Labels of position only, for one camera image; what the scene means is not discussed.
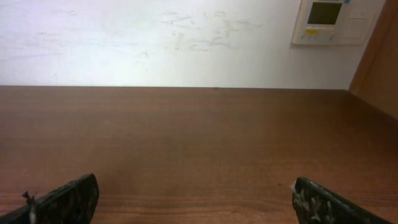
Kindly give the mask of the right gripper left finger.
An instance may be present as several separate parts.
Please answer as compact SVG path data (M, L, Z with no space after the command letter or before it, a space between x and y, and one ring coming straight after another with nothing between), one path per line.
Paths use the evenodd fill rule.
M47 194L35 198L22 194L25 205L1 216L1 224L90 224L99 200L93 173L85 174Z

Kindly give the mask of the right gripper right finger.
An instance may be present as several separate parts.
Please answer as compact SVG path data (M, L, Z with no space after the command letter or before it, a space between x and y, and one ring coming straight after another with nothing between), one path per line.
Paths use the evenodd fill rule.
M306 177L292 185L292 205L300 224L392 224Z

